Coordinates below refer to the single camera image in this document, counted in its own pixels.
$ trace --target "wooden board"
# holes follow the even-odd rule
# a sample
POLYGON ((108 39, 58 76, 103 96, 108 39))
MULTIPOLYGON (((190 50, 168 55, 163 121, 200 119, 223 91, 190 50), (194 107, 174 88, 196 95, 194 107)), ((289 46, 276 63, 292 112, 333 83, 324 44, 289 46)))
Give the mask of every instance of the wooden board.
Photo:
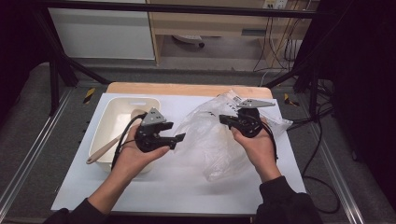
POLYGON ((217 85, 188 85, 188 84, 160 84, 113 82, 107 88, 107 93, 134 94, 164 94, 164 95, 196 95, 217 96, 226 91, 234 90, 241 97, 256 97, 271 99, 273 95, 268 88, 246 86, 217 86, 217 85))

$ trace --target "right hand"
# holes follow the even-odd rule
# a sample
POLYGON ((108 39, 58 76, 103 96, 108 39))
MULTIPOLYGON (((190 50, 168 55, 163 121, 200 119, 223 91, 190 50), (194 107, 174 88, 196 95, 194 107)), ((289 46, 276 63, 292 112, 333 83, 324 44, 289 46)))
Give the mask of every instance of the right hand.
POLYGON ((233 139, 241 144, 247 153, 247 157, 259 173, 262 182, 281 176, 274 160, 274 146, 270 136, 265 130, 261 130, 253 138, 247 138, 234 127, 231 128, 233 139))

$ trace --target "aluminum rail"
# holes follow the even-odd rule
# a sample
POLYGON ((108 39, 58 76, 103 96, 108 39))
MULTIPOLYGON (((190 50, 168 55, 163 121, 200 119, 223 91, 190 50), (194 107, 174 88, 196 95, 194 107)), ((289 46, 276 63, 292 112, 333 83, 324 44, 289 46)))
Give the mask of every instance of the aluminum rail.
POLYGON ((337 18, 335 13, 309 11, 309 10, 283 10, 250 7, 207 7, 188 5, 166 5, 166 4, 139 4, 139 3, 113 3, 113 2, 88 2, 88 1, 55 1, 35 0, 32 7, 52 7, 88 10, 110 10, 110 11, 146 11, 146 12, 170 12, 170 13, 192 13, 213 15, 235 15, 254 17, 278 17, 278 18, 300 18, 300 19, 329 19, 337 18))
MULTIPOLYGON (((310 116, 308 110, 308 102, 304 97, 299 96, 299 102, 301 103, 304 112, 307 116, 310 116)), ((318 139, 319 137, 319 126, 316 123, 311 122, 311 129, 318 139)), ((326 165, 329 176, 332 180, 335 190, 337 191, 338 197, 340 198, 341 204, 344 206, 346 216, 350 223, 363 224, 364 219, 361 215, 359 207, 356 205, 353 195, 347 186, 341 170, 338 168, 337 162, 335 161, 324 137, 322 137, 320 145, 320 156, 322 157, 324 164, 326 165)))
POLYGON ((59 118, 64 112, 64 109, 67 105, 67 102, 69 101, 70 95, 73 92, 73 90, 74 90, 73 88, 69 88, 64 92, 60 100, 60 106, 58 107, 58 110, 55 112, 53 116, 48 118, 40 134, 38 135, 37 139, 33 143, 32 147, 30 148, 29 152, 24 158, 23 162, 21 163, 18 171, 16 172, 12 180, 9 182, 6 190, 1 196, 0 223, 3 222, 10 206, 14 202, 18 192, 23 186, 24 181, 26 180, 33 166, 35 165, 35 161, 40 155, 41 150, 43 149, 44 145, 47 143, 47 140, 49 139, 52 130, 54 129, 56 123, 58 122, 59 118))

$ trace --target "hand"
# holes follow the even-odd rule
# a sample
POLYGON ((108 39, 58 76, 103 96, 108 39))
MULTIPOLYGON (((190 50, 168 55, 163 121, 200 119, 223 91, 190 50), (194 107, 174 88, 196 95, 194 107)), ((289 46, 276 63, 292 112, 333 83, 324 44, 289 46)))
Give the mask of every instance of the hand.
POLYGON ((134 142, 138 126, 133 126, 124 141, 117 163, 105 182, 88 198, 88 202, 103 214, 110 213, 114 204, 131 180, 150 162, 155 161, 169 151, 169 147, 159 147, 144 153, 134 142))
POLYGON ((137 128, 138 125, 135 125, 130 129, 117 163, 111 172, 125 176, 127 182, 137 176, 149 163, 159 159, 169 151, 169 147, 159 147, 150 152, 142 152, 134 141, 137 128))
POLYGON ((247 157, 259 173, 262 182, 272 180, 281 176, 274 160, 274 146, 270 136, 265 130, 261 130, 253 138, 247 138, 234 127, 231 128, 233 139, 241 144, 247 153, 247 157))

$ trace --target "left hand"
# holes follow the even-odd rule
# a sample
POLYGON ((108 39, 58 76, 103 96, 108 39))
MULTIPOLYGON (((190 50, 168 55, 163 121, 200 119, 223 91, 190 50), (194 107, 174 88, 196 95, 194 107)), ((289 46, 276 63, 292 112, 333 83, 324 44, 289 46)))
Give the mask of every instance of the left hand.
POLYGON ((136 145, 134 136, 138 125, 131 127, 126 140, 126 144, 122 146, 121 153, 117 159, 116 165, 111 171, 113 174, 124 176, 125 180, 131 180, 137 176, 149 163, 155 161, 169 151, 169 147, 159 147, 150 152, 142 152, 136 145))

